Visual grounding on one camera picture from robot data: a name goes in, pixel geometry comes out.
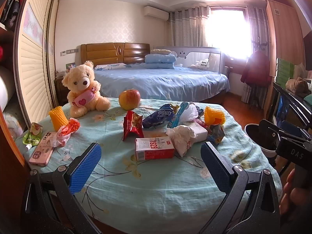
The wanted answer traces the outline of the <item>person's right hand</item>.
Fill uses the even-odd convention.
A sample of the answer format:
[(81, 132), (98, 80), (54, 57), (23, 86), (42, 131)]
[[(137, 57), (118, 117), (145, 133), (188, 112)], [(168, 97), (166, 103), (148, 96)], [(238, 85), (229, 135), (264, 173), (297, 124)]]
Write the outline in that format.
[(311, 188), (295, 188), (293, 186), (294, 176), (295, 169), (293, 168), (289, 173), (286, 184), (283, 188), (284, 196), (282, 197), (279, 205), (280, 215), (287, 213), (291, 204), (294, 204), (295, 206), (303, 206), (311, 193)]

